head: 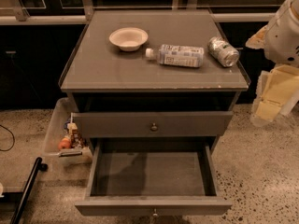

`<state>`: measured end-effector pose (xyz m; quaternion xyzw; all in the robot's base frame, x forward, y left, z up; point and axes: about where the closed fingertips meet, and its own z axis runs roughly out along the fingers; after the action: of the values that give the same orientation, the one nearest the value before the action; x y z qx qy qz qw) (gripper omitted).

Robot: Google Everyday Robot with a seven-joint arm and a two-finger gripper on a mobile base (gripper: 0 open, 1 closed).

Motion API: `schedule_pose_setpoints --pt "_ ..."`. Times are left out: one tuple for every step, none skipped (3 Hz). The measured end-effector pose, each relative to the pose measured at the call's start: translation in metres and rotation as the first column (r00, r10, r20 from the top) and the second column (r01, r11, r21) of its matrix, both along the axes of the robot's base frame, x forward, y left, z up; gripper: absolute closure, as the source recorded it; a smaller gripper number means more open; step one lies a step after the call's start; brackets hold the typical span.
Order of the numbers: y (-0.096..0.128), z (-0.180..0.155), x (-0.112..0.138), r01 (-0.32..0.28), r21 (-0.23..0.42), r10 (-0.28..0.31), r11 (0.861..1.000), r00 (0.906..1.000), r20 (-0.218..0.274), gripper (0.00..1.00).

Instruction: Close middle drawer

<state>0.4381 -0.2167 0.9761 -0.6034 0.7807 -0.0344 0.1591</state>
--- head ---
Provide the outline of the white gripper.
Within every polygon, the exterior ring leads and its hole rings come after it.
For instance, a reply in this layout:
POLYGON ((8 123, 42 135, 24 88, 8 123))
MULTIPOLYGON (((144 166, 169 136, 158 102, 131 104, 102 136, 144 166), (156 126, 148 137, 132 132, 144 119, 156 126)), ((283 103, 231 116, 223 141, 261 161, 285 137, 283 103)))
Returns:
MULTIPOLYGON (((264 37, 267 26, 261 28, 248 39, 246 47, 264 49, 264 37)), ((271 123, 279 114, 282 107, 289 102, 299 90, 299 69, 283 64, 272 69, 267 77, 260 99, 255 99, 250 121, 256 127, 271 123)))

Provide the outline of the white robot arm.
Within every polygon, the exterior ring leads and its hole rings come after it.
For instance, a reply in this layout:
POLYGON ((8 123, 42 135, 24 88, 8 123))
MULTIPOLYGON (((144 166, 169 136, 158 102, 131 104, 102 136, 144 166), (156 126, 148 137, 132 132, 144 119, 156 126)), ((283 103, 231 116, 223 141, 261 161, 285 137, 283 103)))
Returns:
POLYGON ((288 115, 298 102, 299 0, 286 0, 274 17, 248 39, 246 47, 263 49, 265 58, 275 63, 270 72, 261 72, 251 109, 250 121, 263 127, 278 114, 288 115))

